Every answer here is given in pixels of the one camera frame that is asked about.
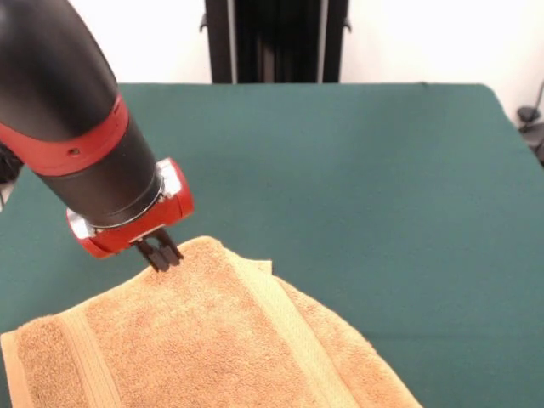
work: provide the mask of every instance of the folded towel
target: folded towel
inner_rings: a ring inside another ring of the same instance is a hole
[[[420,406],[348,323],[209,237],[0,337],[14,408]]]

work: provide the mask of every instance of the green table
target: green table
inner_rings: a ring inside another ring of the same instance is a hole
[[[157,158],[190,181],[197,213],[171,229],[177,241],[212,235],[273,258],[425,406],[542,406],[544,175],[489,89],[122,91]],[[0,214],[0,332],[143,268],[136,251],[88,256],[64,210],[24,172]]]

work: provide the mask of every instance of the cable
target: cable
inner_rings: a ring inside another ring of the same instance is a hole
[[[538,91],[538,97],[536,98],[536,102],[535,102],[535,110],[533,110],[533,115],[531,116],[529,123],[533,122],[538,115],[538,107],[541,105],[543,93],[544,93],[544,81],[542,81],[541,88]]]

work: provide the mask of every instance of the black metal stand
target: black metal stand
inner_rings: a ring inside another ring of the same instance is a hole
[[[348,0],[206,0],[213,82],[338,82],[347,13]]]

